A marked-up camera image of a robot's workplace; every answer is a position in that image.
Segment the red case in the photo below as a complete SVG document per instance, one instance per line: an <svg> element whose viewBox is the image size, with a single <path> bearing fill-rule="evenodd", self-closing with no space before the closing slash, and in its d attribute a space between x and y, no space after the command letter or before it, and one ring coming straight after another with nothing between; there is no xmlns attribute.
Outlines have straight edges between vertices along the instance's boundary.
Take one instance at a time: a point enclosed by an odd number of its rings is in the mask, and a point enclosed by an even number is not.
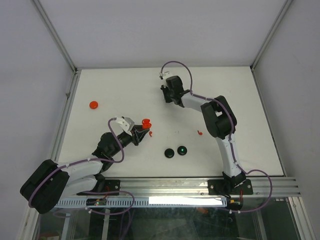
<svg viewBox="0 0 320 240"><path fill-rule="evenodd" d="M89 107L93 110L97 109L99 107L99 103L97 101L91 101L89 103Z"/></svg>
<svg viewBox="0 0 320 240"><path fill-rule="evenodd" d="M151 120L148 118L144 118L141 123L143 130L150 130L150 128L152 127Z"/></svg>

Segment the black case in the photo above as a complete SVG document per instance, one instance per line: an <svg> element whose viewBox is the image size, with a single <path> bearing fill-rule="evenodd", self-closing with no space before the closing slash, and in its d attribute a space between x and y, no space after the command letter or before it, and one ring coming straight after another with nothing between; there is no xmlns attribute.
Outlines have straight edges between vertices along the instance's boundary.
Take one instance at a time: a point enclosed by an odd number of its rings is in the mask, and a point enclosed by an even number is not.
<svg viewBox="0 0 320 240"><path fill-rule="evenodd" d="M177 148L177 153L181 156L184 156L186 155L188 152L187 148L183 145L180 145L178 148Z"/></svg>
<svg viewBox="0 0 320 240"><path fill-rule="evenodd" d="M171 159L173 158L175 155L175 151L172 149L172 148L167 148L165 151L164 151L164 156L168 159Z"/></svg>

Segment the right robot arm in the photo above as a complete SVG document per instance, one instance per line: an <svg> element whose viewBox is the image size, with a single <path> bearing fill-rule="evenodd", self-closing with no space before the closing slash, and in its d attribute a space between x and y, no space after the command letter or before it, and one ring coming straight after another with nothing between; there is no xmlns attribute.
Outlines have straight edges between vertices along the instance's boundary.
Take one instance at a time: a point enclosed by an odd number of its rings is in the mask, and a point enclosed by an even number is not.
<svg viewBox="0 0 320 240"><path fill-rule="evenodd" d="M165 102L202 113L207 131L215 138L223 165L223 184L214 187L217 194L229 197L229 194L236 193L246 180L246 174L237 160L235 143L237 119L226 98L222 95L206 98L192 93L190 89L185 90L181 78L169 72L161 74L159 78L165 81L160 87Z"/></svg>

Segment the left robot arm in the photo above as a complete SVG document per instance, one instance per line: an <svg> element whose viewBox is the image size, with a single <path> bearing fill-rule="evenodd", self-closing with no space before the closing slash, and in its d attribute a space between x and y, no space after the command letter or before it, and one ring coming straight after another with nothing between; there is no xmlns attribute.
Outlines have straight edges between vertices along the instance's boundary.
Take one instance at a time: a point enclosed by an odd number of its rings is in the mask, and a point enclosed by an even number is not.
<svg viewBox="0 0 320 240"><path fill-rule="evenodd" d="M52 210L60 200L72 195L97 195L106 189L103 173L115 164L114 156L123 154L130 144L138 146L150 131L151 124L135 124L129 132L101 135L96 149L86 159L57 164L44 160L20 188L29 207L40 214Z"/></svg>

